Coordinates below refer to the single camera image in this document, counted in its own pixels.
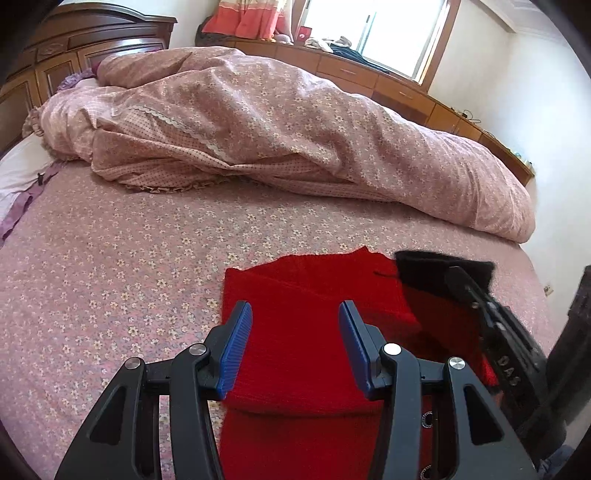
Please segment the wooden framed window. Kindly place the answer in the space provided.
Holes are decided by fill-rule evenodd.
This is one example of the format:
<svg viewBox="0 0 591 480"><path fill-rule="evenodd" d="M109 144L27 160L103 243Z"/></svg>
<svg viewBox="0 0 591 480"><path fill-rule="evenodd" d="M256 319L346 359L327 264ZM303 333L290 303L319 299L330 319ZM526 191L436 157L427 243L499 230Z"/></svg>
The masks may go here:
<svg viewBox="0 0 591 480"><path fill-rule="evenodd" d="M427 91L460 10L452 0L295 1L294 39L300 26L311 37L346 37L367 60Z"/></svg>

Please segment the dark wooden headboard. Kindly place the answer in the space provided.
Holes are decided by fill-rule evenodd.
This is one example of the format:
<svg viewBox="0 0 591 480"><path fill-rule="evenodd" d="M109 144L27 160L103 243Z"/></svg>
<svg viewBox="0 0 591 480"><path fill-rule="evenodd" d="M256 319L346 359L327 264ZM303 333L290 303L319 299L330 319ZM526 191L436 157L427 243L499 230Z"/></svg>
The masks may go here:
<svg viewBox="0 0 591 480"><path fill-rule="evenodd" d="M57 92L68 76L109 55L162 50L176 18L103 2L57 7L37 28L1 86L1 152L21 140L28 112Z"/></svg>

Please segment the pink floral duvet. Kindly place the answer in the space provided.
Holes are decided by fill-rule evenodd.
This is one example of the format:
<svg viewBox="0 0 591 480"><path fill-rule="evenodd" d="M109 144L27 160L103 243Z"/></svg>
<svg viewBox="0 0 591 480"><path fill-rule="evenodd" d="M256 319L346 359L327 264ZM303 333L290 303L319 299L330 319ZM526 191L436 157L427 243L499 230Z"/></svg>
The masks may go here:
<svg viewBox="0 0 591 480"><path fill-rule="evenodd" d="M481 144L226 47L107 57L95 85L54 94L23 129L55 157L134 190L238 176L305 195L398 202L517 243L535 229L528 191Z"/></svg>

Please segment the pink floral bed sheet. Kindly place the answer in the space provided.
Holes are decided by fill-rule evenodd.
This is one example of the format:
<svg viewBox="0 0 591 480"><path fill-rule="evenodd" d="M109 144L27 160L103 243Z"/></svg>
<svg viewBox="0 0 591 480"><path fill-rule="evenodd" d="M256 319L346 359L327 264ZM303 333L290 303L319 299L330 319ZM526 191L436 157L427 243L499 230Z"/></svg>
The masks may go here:
<svg viewBox="0 0 591 480"><path fill-rule="evenodd" d="M558 338L530 258L499 237L401 204L243 180L134 193L69 163L1 250L2 423L34 472L50 479L126 358L170 358L221 320L228 268L361 247L491 261L495 297L543 349Z"/></svg>

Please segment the cream and red curtain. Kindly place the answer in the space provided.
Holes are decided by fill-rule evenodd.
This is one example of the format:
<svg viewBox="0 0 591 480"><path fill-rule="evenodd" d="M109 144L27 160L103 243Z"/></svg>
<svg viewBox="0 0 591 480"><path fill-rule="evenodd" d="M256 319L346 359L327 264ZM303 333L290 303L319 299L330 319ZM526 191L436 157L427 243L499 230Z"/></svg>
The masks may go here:
<svg viewBox="0 0 591 480"><path fill-rule="evenodd" d="M272 40L274 35L291 34L290 0L224 0L201 31L243 39Z"/></svg>

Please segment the clothes pile on ledge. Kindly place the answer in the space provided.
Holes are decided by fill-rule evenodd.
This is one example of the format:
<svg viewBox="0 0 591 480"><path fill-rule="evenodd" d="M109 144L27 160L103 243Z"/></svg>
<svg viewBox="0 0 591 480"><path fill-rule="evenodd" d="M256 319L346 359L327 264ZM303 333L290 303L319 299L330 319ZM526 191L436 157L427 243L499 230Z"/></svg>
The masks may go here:
<svg viewBox="0 0 591 480"><path fill-rule="evenodd" d="M329 39L319 39L315 37L308 38L304 41L304 46L312 49L321 50L322 52L334 54L349 61L353 61L363 66L367 66L377 71L390 74L392 71L384 66L367 60L358 51L352 48L352 43L346 37L339 37L338 40L332 41Z"/></svg>

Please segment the white and purple pillow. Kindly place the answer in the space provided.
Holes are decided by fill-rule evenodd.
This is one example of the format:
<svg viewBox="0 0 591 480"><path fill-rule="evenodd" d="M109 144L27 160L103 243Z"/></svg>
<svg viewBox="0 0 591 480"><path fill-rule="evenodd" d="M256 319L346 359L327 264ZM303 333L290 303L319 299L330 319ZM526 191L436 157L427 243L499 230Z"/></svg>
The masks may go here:
<svg viewBox="0 0 591 480"><path fill-rule="evenodd" d="M25 212L45 190L63 164L54 160L32 133L1 159L1 245L13 232Z"/></svg>

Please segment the red box on ledge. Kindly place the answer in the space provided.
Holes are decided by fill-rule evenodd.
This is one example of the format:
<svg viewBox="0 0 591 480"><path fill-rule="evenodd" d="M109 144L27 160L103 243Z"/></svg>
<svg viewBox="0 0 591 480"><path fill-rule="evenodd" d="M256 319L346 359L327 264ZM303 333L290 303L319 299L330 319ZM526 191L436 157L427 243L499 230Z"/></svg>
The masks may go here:
<svg viewBox="0 0 591 480"><path fill-rule="evenodd" d="M295 37L295 42L298 44L304 44L308 41L308 38L311 36L311 28L307 26L300 26L297 30L297 37Z"/></svg>

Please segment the red knit cardigan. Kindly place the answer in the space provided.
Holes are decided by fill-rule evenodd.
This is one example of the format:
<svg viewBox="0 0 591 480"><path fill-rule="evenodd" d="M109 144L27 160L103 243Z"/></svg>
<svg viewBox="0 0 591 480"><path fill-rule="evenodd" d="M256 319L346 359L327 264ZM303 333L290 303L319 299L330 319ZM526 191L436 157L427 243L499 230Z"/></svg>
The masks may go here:
<svg viewBox="0 0 591 480"><path fill-rule="evenodd" d="M463 358L497 380L473 314L405 285L398 261L360 248L286 256L225 273L222 311L252 307L252 332L225 400L219 456L228 479L363 479L383 405L353 378L339 304L351 300L387 340L435 362Z"/></svg>

